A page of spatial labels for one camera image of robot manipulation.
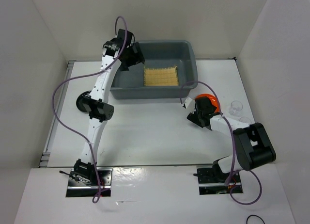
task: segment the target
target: wooden mat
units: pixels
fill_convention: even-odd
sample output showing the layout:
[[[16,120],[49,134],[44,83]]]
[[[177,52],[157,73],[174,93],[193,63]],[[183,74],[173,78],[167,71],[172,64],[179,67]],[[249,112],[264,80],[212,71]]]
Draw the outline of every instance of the wooden mat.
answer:
[[[178,86],[177,66],[144,68],[144,86]]]

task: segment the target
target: black cable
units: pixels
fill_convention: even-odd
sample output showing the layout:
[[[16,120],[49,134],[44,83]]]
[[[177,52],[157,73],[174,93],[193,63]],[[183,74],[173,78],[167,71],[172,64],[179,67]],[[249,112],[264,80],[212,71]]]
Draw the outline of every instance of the black cable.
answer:
[[[260,216],[257,216],[257,215],[255,215],[255,214],[251,214],[250,216],[248,216],[246,224],[248,224],[248,220],[250,219],[250,217],[257,217],[257,218],[261,219],[261,221],[263,222],[263,224],[266,224]]]

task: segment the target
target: metal base plate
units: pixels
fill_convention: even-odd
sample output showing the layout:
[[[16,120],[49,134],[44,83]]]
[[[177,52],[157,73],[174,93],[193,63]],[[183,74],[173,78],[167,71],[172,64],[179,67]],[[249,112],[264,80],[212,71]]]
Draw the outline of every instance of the metal base plate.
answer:
[[[111,196],[111,182],[112,182],[112,168],[97,168],[99,177],[102,180],[105,190],[101,193],[101,196]],[[94,196],[98,191],[97,183],[91,183],[88,180],[80,178],[79,181],[75,181],[72,178],[68,180],[68,187],[66,197],[87,197]]]

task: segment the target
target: white floor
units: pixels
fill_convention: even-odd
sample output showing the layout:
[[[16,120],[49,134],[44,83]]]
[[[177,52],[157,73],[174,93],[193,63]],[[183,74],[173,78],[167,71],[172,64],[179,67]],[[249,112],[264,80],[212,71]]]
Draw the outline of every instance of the white floor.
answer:
[[[31,170],[15,224],[245,224],[250,214],[266,224],[295,223],[273,164],[254,170],[263,194],[251,206],[236,204],[228,194],[199,195],[195,166],[114,168],[111,197],[97,204],[91,197],[66,198],[68,178],[58,171]],[[248,172],[240,177],[244,194],[235,197],[250,202],[258,194],[257,181]]]
[[[198,78],[217,93],[223,112],[234,100],[243,104],[239,117],[253,116],[234,60],[198,60]],[[100,62],[75,63],[71,77],[93,73]],[[87,134],[88,116],[76,108],[76,98],[90,90],[94,78],[69,82],[60,118],[68,126]],[[190,92],[194,98],[210,93],[203,85]],[[202,129],[186,119],[187,111],[179,99],[115,100],[109,103],[115,113],[104,129],[98,150],[99,166],[182,165],[213,163],[232,152],[231,139],[215,131]],[[49,167],[73,166],[84,140],[55,123],[48,150]]]

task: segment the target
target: white wall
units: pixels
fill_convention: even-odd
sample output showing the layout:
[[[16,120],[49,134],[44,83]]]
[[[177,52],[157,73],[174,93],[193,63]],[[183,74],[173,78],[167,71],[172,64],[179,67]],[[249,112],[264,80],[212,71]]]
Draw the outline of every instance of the white wall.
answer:
[[[32,0],[0,0],[0,217],[13,223],[66,61]]]
[[[310,0],[268,0],[237,60],[296,222],[310,212]]]
[[[197,58],[236,57],[266,0],[33,1],[65,57],[84,60],[100,59],[118,15],[138,40],[185,39]]]

